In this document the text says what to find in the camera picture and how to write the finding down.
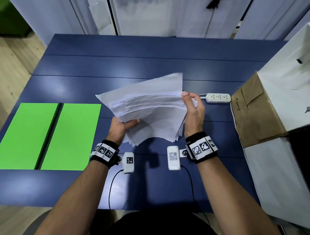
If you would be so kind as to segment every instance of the black divider strip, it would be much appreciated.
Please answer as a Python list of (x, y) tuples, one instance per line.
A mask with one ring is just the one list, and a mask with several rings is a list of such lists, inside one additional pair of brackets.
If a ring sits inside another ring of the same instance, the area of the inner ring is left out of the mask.
[(43, 164), (43, 161), (44, 161), (45, 155), (47, 153), (48, 147), (50, 146), (50, 142), (51, 142), (51, 139), (53, 137), (53, 134), (54, 134), (54, 131), (55, 131), (55, 128), (56, 128), (56, 125), (57, 125), (57, 122), (58, 122), (58, 119), (59, 119), (59, 116), (60, 116), (60, 113), (62, 111), (63, 106), (64, 106), (63, 103), (59, 103), (57, 105), (53, 119), (52, 119), (51, 124), (50, 124), (50, 128), (47, 131), (45, 140), (43, 142), (43, 145), (42, 145), (42, 148), (41, 148), (41, 151), (40, 151), (37, 163), (36, 163), (36, 166), (34, 168), (35, 170), (41, 169), (41, 166)]

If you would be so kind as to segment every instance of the finger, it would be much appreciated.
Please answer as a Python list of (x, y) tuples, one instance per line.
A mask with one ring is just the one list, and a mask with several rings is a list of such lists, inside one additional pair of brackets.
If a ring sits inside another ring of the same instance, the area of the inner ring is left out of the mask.
[(138, 125), (139, 122), (140, 122), (140, 119), (134, 119), (134, 120), (124, 123), (124, 127), (128, 130), (129, 128), (132, 128)]
[(199, 95), (190, 92), (190, 93), (189, 93), (189, 96), (190, 96), (191, 98), (194, 98), (194, 100), (197, 101), (198, 107), (204, 107), (204, 104), (203, 104), (203, 102), (202, 102), (202, 100), (201, 100), (201, 98), (200, 98)]
[(182, 92), (182, 100), (186, 105), (187, 111), (193, 112), (195, 110), (193, 101), (186, 91)]

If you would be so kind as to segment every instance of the left hand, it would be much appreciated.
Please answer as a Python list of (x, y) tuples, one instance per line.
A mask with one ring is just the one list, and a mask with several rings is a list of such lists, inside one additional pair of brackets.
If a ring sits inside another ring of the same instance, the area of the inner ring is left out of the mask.
[(121, 123), (117, 119), (117, 117), (113, 117), (108, 136), (105, 139), (113, 141), (118, 146), (120, 146), (124, 137), (125, 137), (127, 130), (129, 128), (132, 128), (132, 127), (138, 125), (139, 121), (140, 121), (139, 119), (135, 119), (135, 120), (131, 120), (131, 121), (126, 122), (126, 123)]

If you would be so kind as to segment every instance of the table surface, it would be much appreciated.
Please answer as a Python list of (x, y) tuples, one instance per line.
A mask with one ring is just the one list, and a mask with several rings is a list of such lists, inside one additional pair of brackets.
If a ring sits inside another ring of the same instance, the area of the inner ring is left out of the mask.
[[(175, 72), (183, 73), (186, 91), (232, 95), (284, 45), (283, 41), (55, 34), (0, 131), (0, 140), (22, 102), (99, 104), (97, 94)], [(205, 106), (204, 131), (218, 146), (219, 158), (259, 203), (229, 104), (205, 102)], [(93, 147), (107, 135), (112, 117), (102, 105)], [(174, 144), (184, 148), (184, 136)], [(168, 170), (170, 145), (151, 138), (134, 148), (128, 143), (120, 146), (120, 153), (134, 152), (135, 172), (115, 178), (111, 208), (184, 206), (197, 211), (185, 169)], [(181, 165), (190, 172), (198, 204), (211, 212), (197, 166), (186, 158), (181, 158)], [(109, 188), (120, 169), (120, 165), (110, 169), (100, 209), (109, 208)], [(80, 173), (0, 170), (0, 204), (53, 206)]]

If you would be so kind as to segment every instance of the white power strip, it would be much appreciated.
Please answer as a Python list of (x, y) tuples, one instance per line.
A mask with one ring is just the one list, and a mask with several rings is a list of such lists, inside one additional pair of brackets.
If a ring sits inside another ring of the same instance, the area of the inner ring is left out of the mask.
[(205, 97), (208, 103), (229, 103), (231, 101), (229, 94), (208, 93)]

